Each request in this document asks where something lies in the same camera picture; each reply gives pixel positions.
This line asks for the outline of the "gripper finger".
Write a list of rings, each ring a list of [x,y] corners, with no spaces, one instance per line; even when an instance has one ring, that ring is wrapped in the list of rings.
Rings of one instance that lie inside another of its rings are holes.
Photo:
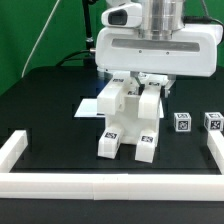
[[[176,77],[169,79],[168,82],[166,83],[166,85],[163,88],[163,93],[164,93],[164,97],[168,98],[169,94],[170,94],[170,89],[173,86],[173,84],[176,81]]]
[[[135,80],[135,82],[136,82],[137,94],[138,94],[138,95],[141,95],[142,92],[143,92],[144,89],[145,89],[145,85],[142,84],[142,83],[140,82],[140,79],[139,79],[139,73],[138,73],[138,72],[133,72],[133,71],[131,71],[131,72],[130,72],[130,76],[131,76],[131,77]]]

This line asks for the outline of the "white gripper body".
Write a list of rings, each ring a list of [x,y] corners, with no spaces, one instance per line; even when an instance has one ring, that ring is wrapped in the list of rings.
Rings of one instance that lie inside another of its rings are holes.
[[[186,24],[170,40],[147,40],[136,29],[103,28],[96,43],[101,69],[210,77],[216,70],[221,25]]]

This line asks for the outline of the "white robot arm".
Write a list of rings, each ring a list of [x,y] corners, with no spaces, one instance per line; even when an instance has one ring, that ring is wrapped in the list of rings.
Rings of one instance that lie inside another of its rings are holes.
[[[99,69],[209,77],[216,70],[220,25],[183,21],[185,0],[125,0],[101,16]]]

